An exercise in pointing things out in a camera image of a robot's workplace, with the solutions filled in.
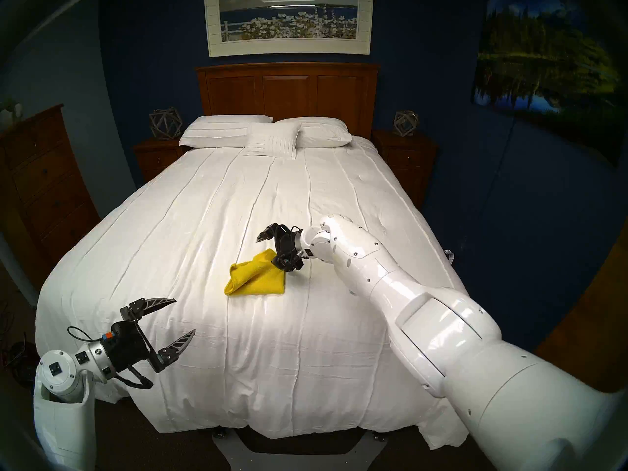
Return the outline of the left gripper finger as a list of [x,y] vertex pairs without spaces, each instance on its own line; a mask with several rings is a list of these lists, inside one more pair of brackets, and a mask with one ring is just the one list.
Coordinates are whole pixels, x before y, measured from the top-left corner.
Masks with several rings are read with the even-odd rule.
[[195,329],[185,333],[184,335],[176,339],[174,342],[170,343],[165,348],[162,348],[161,350],[159,350],[156,353],[156,356],[157,356],[156,373],[162,372],[168,366],[176,362],[179,356],[181,356],[181,354],[189,346],[194,335],[195,335]]
[[140,298],[121,308],[120,314],[123,321],[139,322],[144,316],[173,303],[176,303],[176,300],[171,298]]

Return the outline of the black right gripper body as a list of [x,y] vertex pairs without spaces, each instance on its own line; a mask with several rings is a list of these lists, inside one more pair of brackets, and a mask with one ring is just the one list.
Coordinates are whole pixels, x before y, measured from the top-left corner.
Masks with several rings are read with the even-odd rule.
[[303,268],[303,249],[301,248],[301,234],[303,229],[280,226],[278,230],[278,252],[288,252],[288,271],[299,271]]

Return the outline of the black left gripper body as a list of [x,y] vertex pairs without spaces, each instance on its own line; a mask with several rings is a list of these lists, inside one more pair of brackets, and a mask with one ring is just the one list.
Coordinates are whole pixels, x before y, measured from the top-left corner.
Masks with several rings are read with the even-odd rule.
[[104,352],[116,374],[143,360],[147,360],[156,373],[163,371],[160,356],[136,322],[113,323],[104,336]]

